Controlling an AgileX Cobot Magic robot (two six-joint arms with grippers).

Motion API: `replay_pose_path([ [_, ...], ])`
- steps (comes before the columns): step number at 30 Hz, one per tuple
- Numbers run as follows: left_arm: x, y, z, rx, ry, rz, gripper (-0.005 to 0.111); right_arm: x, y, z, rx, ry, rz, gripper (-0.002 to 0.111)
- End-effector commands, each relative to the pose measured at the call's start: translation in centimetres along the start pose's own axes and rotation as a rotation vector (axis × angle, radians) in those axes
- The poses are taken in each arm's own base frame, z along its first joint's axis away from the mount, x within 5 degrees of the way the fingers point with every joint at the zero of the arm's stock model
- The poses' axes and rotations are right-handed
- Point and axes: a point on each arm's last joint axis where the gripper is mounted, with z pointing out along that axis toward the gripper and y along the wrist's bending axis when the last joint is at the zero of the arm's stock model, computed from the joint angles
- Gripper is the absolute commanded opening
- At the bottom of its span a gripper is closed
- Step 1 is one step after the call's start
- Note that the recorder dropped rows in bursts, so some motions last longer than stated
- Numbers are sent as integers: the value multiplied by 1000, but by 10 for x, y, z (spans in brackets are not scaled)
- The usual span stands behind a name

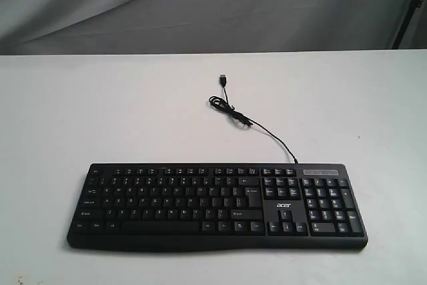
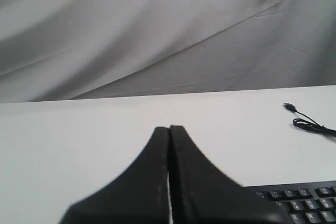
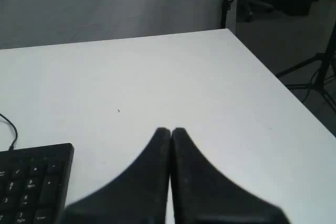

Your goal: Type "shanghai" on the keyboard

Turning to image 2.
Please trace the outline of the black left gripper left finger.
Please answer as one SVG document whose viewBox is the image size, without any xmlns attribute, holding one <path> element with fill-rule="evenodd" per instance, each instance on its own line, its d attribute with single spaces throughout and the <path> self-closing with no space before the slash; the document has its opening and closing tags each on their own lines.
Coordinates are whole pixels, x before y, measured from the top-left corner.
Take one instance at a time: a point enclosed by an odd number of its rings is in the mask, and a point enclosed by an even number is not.
<svg viewBox="0 0 336 224">
<path fill-rule="evenodd" d="M 154 129 L 133 163 L 114 181 L 68 208 L 61 223 L 169 223 L 169 131 Z"/>
</svg>

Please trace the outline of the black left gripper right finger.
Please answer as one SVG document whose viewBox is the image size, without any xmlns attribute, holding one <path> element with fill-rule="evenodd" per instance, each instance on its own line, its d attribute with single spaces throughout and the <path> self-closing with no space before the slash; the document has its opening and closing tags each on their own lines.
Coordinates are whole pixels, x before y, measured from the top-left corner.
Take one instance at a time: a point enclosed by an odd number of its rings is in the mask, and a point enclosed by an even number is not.
<svg viewBox="0 0 336 224">
<path fill-rule="evenodd" d="M 170 127 L 169 187 L 174 223 L 290 223 L 276 204 L 222 173 L 186 129 Z"/>
</svg>

